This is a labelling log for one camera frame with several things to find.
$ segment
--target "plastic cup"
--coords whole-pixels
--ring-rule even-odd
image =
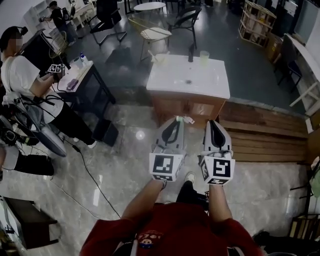
[[[200,51],[200,63],[201,63],[202,66],[206,66],[207,65],[208,59],[209,59],[209,55],[210,55],[210,53],[205,51],[205,50]]]

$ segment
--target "man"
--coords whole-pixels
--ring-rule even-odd
[[[60,32],[65,32],[66,33],[66,40],[68,42],[69,46],[72,46],[76,40],[73,38],[73,36],[70,34],[68,26],[66,24],[66,21],[63,17],[62,10],[61,8],[58,7],[57,1],[52,1],[49,4],[49,9],[52,11],[50,17],[45,17],[43,20],[50,22],[53,20],[54,25]]]
[[[65,135],[83,141],[89,148],[96,145],[92,132],[85,122],[64,103],[50,88],[62,78],[48,74],[39,77],[40,70],[23,56],[16,56],[22,46],[22,36],[16,26],[9,27],[0,39],[3,53],[1,80],[6,93],[17,92],[31,100],[35,97],[46,99],[38,104],[43,109],[43,120],[54,125]]]
[[[196,200],[194,181],[195,174],[188,173],[177,202],[155,205],[165,184],[151,180],[121,219],[96,222],[80,256],[262,256],[248,232],[232,219],[223,187],[210,185],[208,216],[203,201]]]

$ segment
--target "black pants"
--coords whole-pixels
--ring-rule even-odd
[[[87,145],[95,142],[86,123],[67,104],[63,104],[60,114],[50,123],[70,138],[77,138]]]
[[[194,190],[192,182],[189,180],[187,180],[180,189],[176,202],[199,205],[202,206],[205,211],[209,210],[207,197],[204,194],[197,193],[197,191]]]
[[[45,155],[23,155],[19,152],[14,170],[26,174],[54,175],[54,167],[51,164],[51,160]]]

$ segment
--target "floor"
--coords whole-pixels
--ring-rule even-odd
[[[89,26],[86,25],[84,29],[78,31],[79,35],[85,35],[84,38],[69,48],[68,57],[72,60],[80,52],[84,52],[89,60],[94,61],[119,103],[151,106],[150,97],[146,92],[151,69],[150,58],[143,62],[139,61],[142,37],[128,23],[130,15],[125,16],[123,3],[118,6],[122,15],[118,30],[127,31],[122,43],[119,45],[116,38],[111,36],[99,47],[89,33]],[[170,13],[172,13],[170,7],[169,15],[164,8],[163,12],[153,13],[151,21],[160,25],[159,21],[163,21],[162,23],[166,24],[166,20],[176,16]],[[143,19],[149,18],[148,13],[141,12],[136,15]],[[294,86],[292,81],[277,85],[281,74],[278,72],[277,77],[275,76],[273,65],[266,58],[262,48],[240,38],[238,27],[241,17],[230,12],[224,0],[221,3],[214,2],[213,8],[202,5],[198,18],[195,23],[198,45],[195,56],[199,56],[200,51],[204,50],[210,53],[211,59],[224,61],[232,100],[304,114],[301,102],[294,107],[289,106],[299,96],[297,90],[290,93]],[[106,34],[108,31],[99,32],[96,36],[100,40]],[[170,37],[170,54],[188,55],[188,48],[192,43],[193,37],[190,31],[174,30],[173,36]],[[164,50],[164,44],[160,42],[152,50],[154,54],[161,52]]]
[[[89,149],[81,141],[76,145],[83,153],[88,170],[121,215],[130,200],[150,180],[148,161],[156,122],[154,110],[148,106],[114,105],[109,108],[106,116],[119,130],[114,147],[100,142],[94,149]],[[83,118],[91,127],[97,121],[89,114]],[[137,139],[137,132],[143,132],[143,139]],[[196,173],[194,188],[199,193],[208,190],[197,165],[197,154],[203,149],[203,136],[202,129],[189,127],[186,130],[185,164],[178,180],[169,183],[161,192],[159,202],[174,202],[186,173],[190,171]],[[65,146],[68,156],[55,157],[55,175],[52,180],[51,177],[4,171],[0,195],[35,201],[38,207],[58,221],[54,232],[59,235],[59,243],[24,251],[22,255],[77,256],[96,217],[117,219],[86,172],[81,155],[69,144]],[[30,148],[24,150],[27,154],[30,152]],[[37,154],[37,150],[33,149],[32,153]],[[305,205],[305,200],[299,199],[304,191],[290,192],[290,188],[302,185],[305,181],[304,167],[295,163],[237,162],[234,178],[224,189],[233,218],[243,224],[251,235],[264,229],[285,236],[291,218],[301,213]]]

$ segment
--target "white wall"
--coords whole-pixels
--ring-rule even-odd
[[[11,26],[25,26],[23,16],[32,7],[43,0],[4,0],[0,4],[0,37]],[[64,8],[68,0],[56,0],[59,7]]]

